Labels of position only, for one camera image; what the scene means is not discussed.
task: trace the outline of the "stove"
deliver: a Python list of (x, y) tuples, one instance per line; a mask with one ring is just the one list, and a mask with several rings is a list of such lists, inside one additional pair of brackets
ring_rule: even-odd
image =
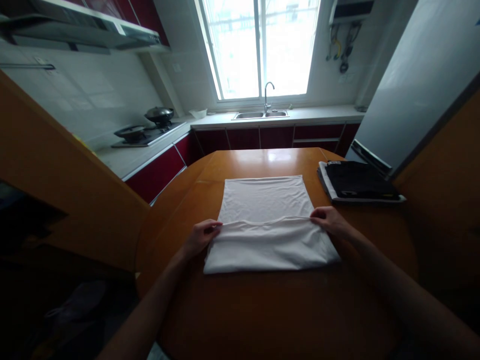
[(112, 148), (143, 148), (150, 146), (157, 141), (161, 140), (165, 135), (171, 132), (173, 129), (185, 124), (185, 122), (169, 123), (165, 127), (150, 127), (143, 131), (143, 134), (135, 139), (135, 141), (122, 140), (114, 143)]

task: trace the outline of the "water heater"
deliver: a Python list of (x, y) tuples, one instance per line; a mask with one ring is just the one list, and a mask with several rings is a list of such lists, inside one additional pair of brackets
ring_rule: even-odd
[(328, 24), (332, 26), (342, 23), (361, 22), (370, 15), (373, 6), (373, 0), (335, 0), (331, 8)]

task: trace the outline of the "towel rack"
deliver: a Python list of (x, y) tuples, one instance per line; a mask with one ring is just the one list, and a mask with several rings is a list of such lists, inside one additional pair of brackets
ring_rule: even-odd
[(0, 68), (3, 69), (43, 69), (43, 70), (55, 70), (55, 66), (52, 64), (11, 64), (1, 63)]

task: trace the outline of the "fingers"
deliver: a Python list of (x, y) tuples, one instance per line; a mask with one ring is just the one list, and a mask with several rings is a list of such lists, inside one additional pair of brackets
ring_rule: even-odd
[(313, 210), (310, 214), (311, 218), (321, 218), (325, 219), (327, 217), (328, 211), (331, 209), (331, 206), (321, 206), (317, 207), (315, 210)]
[(211, 227), (214, 227), (214, 226), (220, 226), (220, 225), (223, 225), (223, 223), (220, 222), (220, 221), (208, 219), (208, 220), (204, 220), (202, 222), (199, 222), (198, 224), (195, 224), (193, 226), (193, 228), (195, 230), (206, 230), (208, 228), (211, 228)]
[(210, 234), (208, 234), (208, 242), (211, 242), (215, 237), (217, 237), (218, 234), (220, 234), (220, 230), (219, 228), (216, 228), (215, 230), (213, 230)]
[(321, 219), (319, 217), (311, 217), (310, 218), (310, 221), (314, 224), (317, 224), (317, 225), (320, 225), (320, 226), (323, 226), (324, 225), (324, 222), (325, 220), (324, 219)]

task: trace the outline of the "refrigerator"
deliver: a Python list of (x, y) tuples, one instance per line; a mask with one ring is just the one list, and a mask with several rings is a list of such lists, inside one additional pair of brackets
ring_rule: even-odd
[(345, 158), (395, 176), (479, 73), (480, 1), (418, 0)]

